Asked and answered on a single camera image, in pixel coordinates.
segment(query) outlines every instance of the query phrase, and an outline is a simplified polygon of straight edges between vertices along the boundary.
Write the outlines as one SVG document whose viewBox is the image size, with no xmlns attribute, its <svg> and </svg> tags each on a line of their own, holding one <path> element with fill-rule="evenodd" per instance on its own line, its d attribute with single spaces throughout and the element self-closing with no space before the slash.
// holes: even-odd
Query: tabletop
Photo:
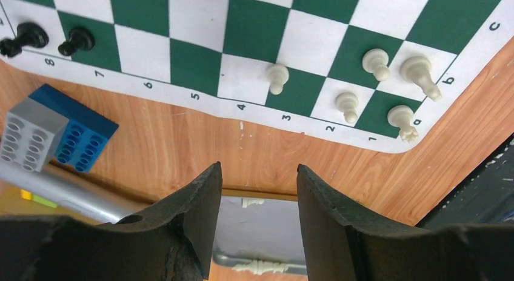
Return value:
<svg viewBox="0 0 514 281">
<path fill-rule="evenodd" d="M 0 63 L 0 124 L 9 108 L 48 83 L 119 124 L 87 177 L 155 201 L 222 164 L 223 186 L 296 194 L 305 164 L 337 190 L 389 218 L 416 224 L 514 131 L 514 39 L 491 60 L 423 141 L 402 154 L 44 78 Z M 231 279 L 212 268 L 211 280 Z M 268 280 L 269 276 L 244 280 Z M 299 280 L 277 276 L 274 280 Z"/>
</svg>

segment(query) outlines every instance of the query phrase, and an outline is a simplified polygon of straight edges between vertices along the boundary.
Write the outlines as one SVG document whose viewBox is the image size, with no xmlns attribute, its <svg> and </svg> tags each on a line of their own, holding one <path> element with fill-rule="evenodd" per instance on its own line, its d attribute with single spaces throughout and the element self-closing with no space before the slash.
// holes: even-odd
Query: wood grain surface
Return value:
<svg viewBox="0 0 514 281">
<path fill-rule="evenodd" d="M 295 194 L 296 167 L 310 166 L 365 206 L 414 225 L 514 131 L 514 39 L 486 66 L 414 149 L 384 154 L 220 119 L 186 108 L 24 73 L 0 64 L 6 111 L 49 83 L 120 125 L 86 177 L 160 199 L 220 161 L 225 188 Z M 211 280 L 271 280 L 213 267 Z M 302 280 L 276 276 L 273 280 Z"/>
</svg>

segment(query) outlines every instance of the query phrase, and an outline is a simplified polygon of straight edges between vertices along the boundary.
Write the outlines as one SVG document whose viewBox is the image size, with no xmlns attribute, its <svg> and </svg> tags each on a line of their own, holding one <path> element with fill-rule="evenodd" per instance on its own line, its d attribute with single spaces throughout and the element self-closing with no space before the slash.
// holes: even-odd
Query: blue block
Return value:
<svg viewBox="0 0 514 281">
<path fill-rule="evenodd" d="M 78 172 L 88 172 L 118 124 L 45 84 L 29 98 L 67 117 L 70 122 L 55 152 L 60 163 L 71 164 Z"/>
</svg>

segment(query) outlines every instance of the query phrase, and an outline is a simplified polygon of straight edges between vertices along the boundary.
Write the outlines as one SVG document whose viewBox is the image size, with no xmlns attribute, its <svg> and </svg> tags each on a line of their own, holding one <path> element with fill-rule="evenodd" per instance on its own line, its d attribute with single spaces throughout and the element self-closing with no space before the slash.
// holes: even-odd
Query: yellow block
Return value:
<svg viewBox="0 0 514 281">
<path fill-rule="evenodd" d="M 21 198 L 27 199 L 27 200 L 32 200 L 32 193 L 27 190 L 21 189 Z"/>
</svg>

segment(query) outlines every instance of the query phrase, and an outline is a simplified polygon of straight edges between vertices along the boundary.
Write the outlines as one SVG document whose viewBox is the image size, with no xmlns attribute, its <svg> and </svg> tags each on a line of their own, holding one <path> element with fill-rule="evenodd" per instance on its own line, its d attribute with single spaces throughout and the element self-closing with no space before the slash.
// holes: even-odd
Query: gray block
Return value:
<svg viewBox="0 0 514 281">
<path fill-rule="evenodd" d="M 40 172 L 52 159 L 69 120 L 27 98 L 7 112 L 0 158 Z"/>
</svg>

